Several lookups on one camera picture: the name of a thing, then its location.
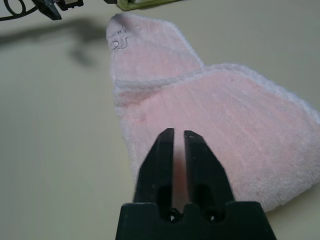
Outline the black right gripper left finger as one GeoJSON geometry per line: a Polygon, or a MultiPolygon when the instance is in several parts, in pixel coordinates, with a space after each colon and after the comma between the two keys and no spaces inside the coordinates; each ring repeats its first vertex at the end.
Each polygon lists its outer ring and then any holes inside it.
{"type": "Polygon", "coordinates": [[[156,138],[140,166],[133,201],[156,204],[161,212],[172,207],[174,129],[156,138]]]}

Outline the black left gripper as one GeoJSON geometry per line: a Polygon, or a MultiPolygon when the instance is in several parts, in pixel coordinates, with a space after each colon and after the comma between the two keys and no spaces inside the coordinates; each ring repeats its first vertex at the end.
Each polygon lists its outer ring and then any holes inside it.
{"type": "MultiPolygon", "coordinates": [[[[107,4],[118,4],[118,0],[103,0],[107,4]]],[[[39,12],[53,21],[62,20],[60,13],[55,7],[55,3],[62,11],[73,9],[75,7],[82,7],[83,0],[32,0],[33,4],[39,12]]]]}

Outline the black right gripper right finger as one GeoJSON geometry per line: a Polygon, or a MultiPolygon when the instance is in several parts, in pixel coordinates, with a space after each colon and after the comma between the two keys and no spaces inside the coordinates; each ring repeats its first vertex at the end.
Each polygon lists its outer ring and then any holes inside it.
{"type": "Polygon", "coordinates": [[[235,200],[224,167],[204,138],[184,132],[186,179],[189,200],[203,211],[222,213],[235,200]]]}

